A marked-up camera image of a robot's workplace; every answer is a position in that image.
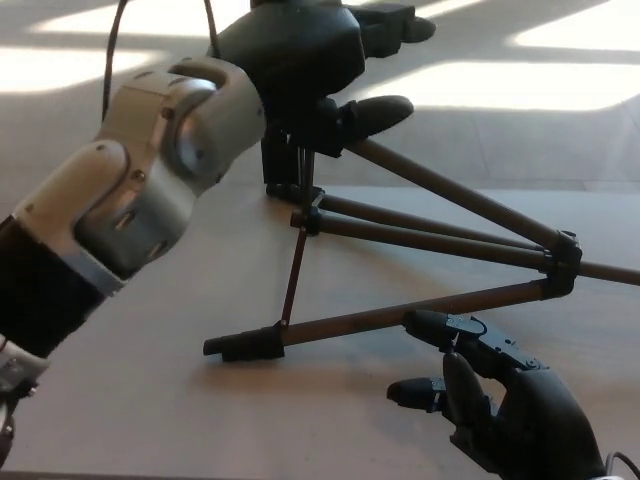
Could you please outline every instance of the bolt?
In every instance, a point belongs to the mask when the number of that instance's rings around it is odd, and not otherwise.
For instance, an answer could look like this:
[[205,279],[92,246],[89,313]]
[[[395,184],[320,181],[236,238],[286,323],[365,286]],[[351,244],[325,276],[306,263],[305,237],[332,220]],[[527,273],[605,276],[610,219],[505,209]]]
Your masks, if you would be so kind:
[[171,120],[173,118],[173,116],[175,115],[175,112],[173,110],[173,108],[169,108],[169,107],[164,107],[161,112],[160,115],[162,116],[162,118],[164,118],[165,120]]
[[131,174],[131,178],[136,182],[144,182],[146,175],[142,170],[134,170],[134,172]]

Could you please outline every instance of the table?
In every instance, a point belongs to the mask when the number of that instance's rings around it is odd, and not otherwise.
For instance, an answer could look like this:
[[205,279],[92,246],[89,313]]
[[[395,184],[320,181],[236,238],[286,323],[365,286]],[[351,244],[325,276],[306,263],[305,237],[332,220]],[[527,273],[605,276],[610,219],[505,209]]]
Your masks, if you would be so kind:
[[[328,191],[502,232],[413,188]],[[640,267],[638,195],[486,193],[577,232],[585,260]],[[402,328],[290,347],[276,362],[225,365],[202,356],[207,338],[279,318],[296,238],[289,212],[259,188],[223,184],[208,192],[178,246],[54,352],[38,394],[17,412],[6,469],[292,480],[494,478],[449,444],[452,426],[439,415],[386,400],[389,384],[441,371],[435,349]],[[321,234],[305,253],[293,321],[536,276]],[[603,454],[616,449],[638,459],[639,311],[637,288],[581,278],[569,297],[481,318],[563,377]]]

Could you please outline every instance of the black rubber foot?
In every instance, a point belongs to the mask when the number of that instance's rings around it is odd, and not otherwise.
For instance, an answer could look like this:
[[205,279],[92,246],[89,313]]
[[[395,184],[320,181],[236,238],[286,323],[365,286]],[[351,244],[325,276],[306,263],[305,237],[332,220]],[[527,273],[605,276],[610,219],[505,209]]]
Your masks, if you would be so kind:
[[223,362],[274,360],[284,357],[284,345],[280,327],[274,326],[212,338],[204,342],[202,353],[220,354]]

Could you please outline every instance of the robotic hand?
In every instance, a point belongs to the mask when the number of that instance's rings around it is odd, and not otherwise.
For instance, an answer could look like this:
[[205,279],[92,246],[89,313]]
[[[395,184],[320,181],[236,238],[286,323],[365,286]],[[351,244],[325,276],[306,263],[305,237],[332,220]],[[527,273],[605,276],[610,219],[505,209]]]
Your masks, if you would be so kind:
[[[474,317],[427,311],[408,314],[404,326],[445,354],[444,378],[397,382],[387,397],[402,407],[442,412],[456,427],[451,442],[480,467],[503,480],[617,478],[607,476],[610,460],[605,467],[589,420],[567,387],[510,337]],[[506,387],[499,407],[476,373]]]
[[0,466],[49,354],[176,244],[198,197],[265,127],[254,85],[227,62],[142,73],[94,141],[0,224]]

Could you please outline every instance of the cable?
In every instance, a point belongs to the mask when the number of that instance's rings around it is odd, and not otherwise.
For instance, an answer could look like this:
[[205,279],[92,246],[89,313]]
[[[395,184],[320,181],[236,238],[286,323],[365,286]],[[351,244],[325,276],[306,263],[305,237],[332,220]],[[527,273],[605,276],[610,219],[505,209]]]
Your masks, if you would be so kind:
[[613,461],[618,458],[620,459],[629,469],[633,472],[638,480],[640,480],[640,469],[636,467],[635,463],[631,461],[629,457],[627,457],[624,453],[620,452],[612,452],[607,455],[607,460],[605,462],[605,468],[607,469],[607,475],[611,475],[613,473]]
[[120,0],[116,16],[113,19],[111,33],[109,33],[109,42],[107,44],[107,61],[104,68],[104,83],[102,87],[102,121],[107,115],[109,109],[109,97],[111,96],[111,77],[113,76],[113,55],[116,51],[116,42],[118,41],[118,30],[120,29],[120,20],[129,0]]
[[[111,32],[109,33],[109,42],[107,44],[107,60],[104,69],[104,83],[102,87],[102,121],[107,115],[109,110],[109,99],[111,97],[111,80],[113,77],[113,56],[116,51],[116,43],[118,41],[118,31],[120,30],[120,20],[124,9],[127,6],[129,0],[120,0],[118,2],[118,8],[116,15],[113,18],[113,25],[111,26]],[[218,32],[216,30],[216,22],[213,17],[213,8],[211,7],[211,0],[204,0],[204,7],[207,11],[207,23],[209,24],[209,39],[211,41],[211,49],[214,58],[221,58],[220,56],[220,42],[218,41]]]
[[211,51],[213,52],[213,58],[222,58],[220,53],[220,41],[218,40],[218,32],[216,30],[216,21],[213,18],[213,9],[211,8],[211,0],[204,0],[204,8],[207,10],[209,39],[211,41]]

